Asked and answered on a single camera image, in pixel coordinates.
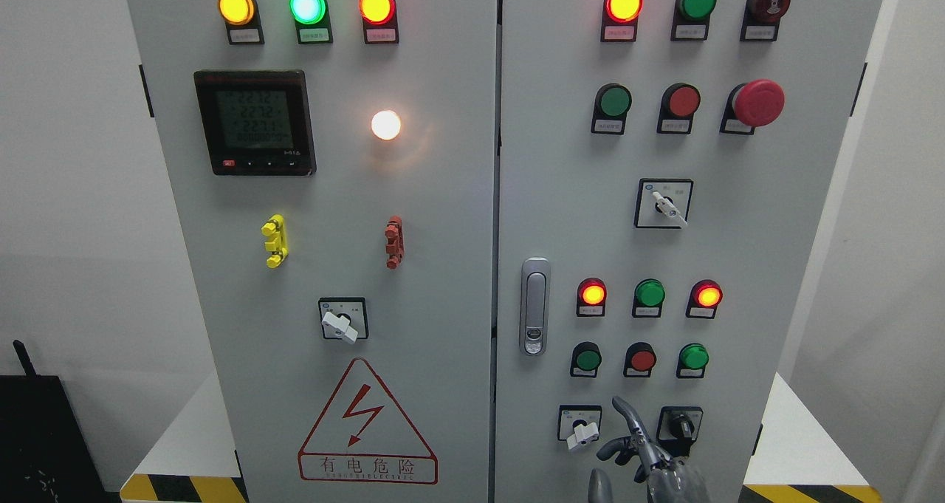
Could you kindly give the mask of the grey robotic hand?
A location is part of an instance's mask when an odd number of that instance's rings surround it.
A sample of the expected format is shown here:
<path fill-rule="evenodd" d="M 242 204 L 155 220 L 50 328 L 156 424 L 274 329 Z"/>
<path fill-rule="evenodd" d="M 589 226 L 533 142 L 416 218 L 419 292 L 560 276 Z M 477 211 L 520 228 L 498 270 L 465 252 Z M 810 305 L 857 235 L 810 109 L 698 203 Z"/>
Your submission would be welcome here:
<path fill-rule="evenodd" d="M 595 456 L 607 462 L 625 465 L 637 456 L 640 459 L 634 482 L 647 485 L 648 502 L 709 502 L 711 496 L 698 469 L 682 458 L 675 458 L 652 440 L 636 409 L 619 396 L 612 405 L 628 425 L 629 434 L 611 439 L 597 450 Z"/>

